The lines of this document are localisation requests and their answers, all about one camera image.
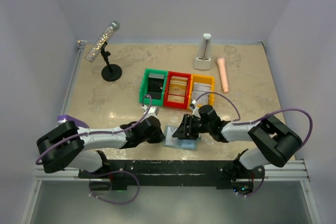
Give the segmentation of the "teal leather card holder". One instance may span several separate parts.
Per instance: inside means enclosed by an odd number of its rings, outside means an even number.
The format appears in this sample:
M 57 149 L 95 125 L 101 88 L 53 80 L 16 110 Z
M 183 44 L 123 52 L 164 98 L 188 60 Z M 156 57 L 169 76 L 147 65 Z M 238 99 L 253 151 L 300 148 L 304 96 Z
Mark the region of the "teal leather card holder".
M 181 150 L 189 150 L 189 151 L 195 151 L 197 149 L 198 143 L 201 141 L 201 138 L 197 138 L 196 140 L 188 140 L 188 139 L 177 139 L 177 145 L 175 147 L 170 148 L 177 148 Z

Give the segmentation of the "white VIP credit card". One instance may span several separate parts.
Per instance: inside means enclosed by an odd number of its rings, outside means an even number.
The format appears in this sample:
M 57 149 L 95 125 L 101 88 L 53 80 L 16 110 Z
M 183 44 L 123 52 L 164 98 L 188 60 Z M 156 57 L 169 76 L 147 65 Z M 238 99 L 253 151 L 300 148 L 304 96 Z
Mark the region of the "white VIP credit card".
M 165 141 L 164 146 L 175 147 L 177 145 L 177 139 L 173 137 L 174 132 L 176 131 L 174 126 L 165 127 Z

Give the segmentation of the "gold credit card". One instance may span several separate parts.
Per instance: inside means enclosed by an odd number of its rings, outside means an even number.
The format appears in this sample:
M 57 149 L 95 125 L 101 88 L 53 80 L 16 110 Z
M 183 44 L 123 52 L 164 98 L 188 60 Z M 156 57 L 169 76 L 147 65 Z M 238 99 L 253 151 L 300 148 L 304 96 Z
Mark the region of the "gold credit card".
M 184 103 L 185 97 L 180 95 L 172 95 L 169 94 L 167 96 L 167 102 L 174 102 L 174 103 Z

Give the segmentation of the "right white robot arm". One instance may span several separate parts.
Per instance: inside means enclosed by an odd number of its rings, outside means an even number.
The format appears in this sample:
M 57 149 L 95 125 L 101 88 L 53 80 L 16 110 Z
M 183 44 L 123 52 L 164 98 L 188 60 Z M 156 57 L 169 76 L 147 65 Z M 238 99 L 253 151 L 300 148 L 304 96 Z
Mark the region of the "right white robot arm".
M 303 145 L 301 138 L 273 115 L 255 123 L 238 124 L 222 120 L 211 105 L 200 107 L 197 115 L 184 115 L 172 136 L 195 140 L 201 133 L 208 133 L 221 143 L 255 143 L 255 148 L 243 151 L 234 160 L 234 172 L 240 178 L 247 177 L 259 166 L 272 164 L 284 167 Z

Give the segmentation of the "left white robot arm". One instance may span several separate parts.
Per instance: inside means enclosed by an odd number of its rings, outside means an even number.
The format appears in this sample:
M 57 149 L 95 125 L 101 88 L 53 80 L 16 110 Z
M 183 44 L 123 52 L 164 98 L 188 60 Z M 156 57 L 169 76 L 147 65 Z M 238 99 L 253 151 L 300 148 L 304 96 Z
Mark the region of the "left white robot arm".
M 123 150 L 143 142 L 156 144 L 164 140 L 161 123 L 155 116 L 111 129 L 90 129 L 66 121 L 37 140 L 39 157 L 35 163 L 43 166 L 47 174 L 72 167 L 103 178 L 109 165 L 98 149 Z

